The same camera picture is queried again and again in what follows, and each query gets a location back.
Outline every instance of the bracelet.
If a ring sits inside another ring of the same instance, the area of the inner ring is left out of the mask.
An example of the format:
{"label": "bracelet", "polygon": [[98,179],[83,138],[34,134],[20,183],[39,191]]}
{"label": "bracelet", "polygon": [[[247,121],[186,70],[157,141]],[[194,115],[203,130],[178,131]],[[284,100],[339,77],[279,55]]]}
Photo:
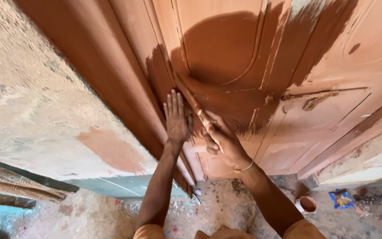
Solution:
{"label": "bracelet", "polygon": [[246,170],[249,170],[252,166],[253,166],[253,163],[254,163],[254,160],[251,160],[251,164],[250,166],[246,167],[245,169],[233,169],[234,173],[241,173],[241,172],[244,172]]}

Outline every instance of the paint can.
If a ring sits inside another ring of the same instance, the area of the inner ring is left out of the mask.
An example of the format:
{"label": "paint can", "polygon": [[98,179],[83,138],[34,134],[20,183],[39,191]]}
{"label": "paint can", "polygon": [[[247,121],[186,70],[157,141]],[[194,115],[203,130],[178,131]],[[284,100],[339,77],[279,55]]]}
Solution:
{"label": "paint can", "polygon": [[308,196],[303,196],[297,199],[294,205],[303,214],[313,213],[316,211],[315,200]]}

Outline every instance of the orange sleeve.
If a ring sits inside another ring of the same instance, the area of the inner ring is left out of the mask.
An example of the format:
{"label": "orange sleeve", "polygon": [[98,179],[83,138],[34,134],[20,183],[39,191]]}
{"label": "orange sleeve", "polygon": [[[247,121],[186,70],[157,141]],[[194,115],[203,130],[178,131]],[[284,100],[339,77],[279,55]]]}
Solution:
{"label": "orange sleeve", "polygon": [[291,225],[284,233],[284,239],[326,239],[315,225],[302,219]]}
{"label": "orange sleeve", "polygon": [[161,226],[149,224],[138,228],[134,239],[165,239],[165,236]]}

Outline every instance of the dirty concrete floor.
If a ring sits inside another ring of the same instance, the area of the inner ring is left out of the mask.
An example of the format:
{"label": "dirty concrete floor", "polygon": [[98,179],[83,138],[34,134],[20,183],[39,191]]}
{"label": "dirty concrete floor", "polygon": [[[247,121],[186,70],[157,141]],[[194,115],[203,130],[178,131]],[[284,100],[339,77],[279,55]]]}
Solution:
{"label": "dirty concrete floor", "polygon": [[[273,176],[275,184],[291,199],[304,192],[293,176]],[[222,225],[247,231],[257,238],[279,236],[263,219],[252,196],[240,180],[199,183],[201,204],[193,200],[172,201],[164,231],[173,226],[176,235],[194,238],[197,230],[210,235]],[[335,210],[326,191],[312,192],[317,211],[305,218],[329,239],[382,239],[382,220],[358,215],[354,209]],[[0,215],[0,238],[102,238],[129,239],[135,228],[139,204],[115,205],[115,199],[81,189],[60,204],[41,203],[29,214]]]}

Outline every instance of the paintbrush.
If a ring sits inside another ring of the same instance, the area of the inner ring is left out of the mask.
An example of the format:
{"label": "paintbrush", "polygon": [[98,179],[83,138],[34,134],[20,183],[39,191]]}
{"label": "paintbrush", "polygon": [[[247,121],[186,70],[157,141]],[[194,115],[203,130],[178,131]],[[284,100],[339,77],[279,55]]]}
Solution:
{"label": "paintbrush", "polygon": [[184,84],[182,81],[182,78],[179,76],[178,73],[176,73],[176,85],[178,86],[179,90],[181,90],[182,94],[185,96],[187,101],[190,103],[192,110],[194,113],[197,114],[200,121],[203,123],[204,128],[209,133],[210,137],[212,137],[213,141],[215,141],[216,144],[219,146],[219,150],[223,153],[222,145],[220,144],[219,140],[217,140],[211,132],[215,130],[213,127],[213,124],[211,122],[211,118],[206,114],[203,107],[200,105],[200,103],[195,99],[194,95],[191,93],[191,91],[188,89],[188,87]]}

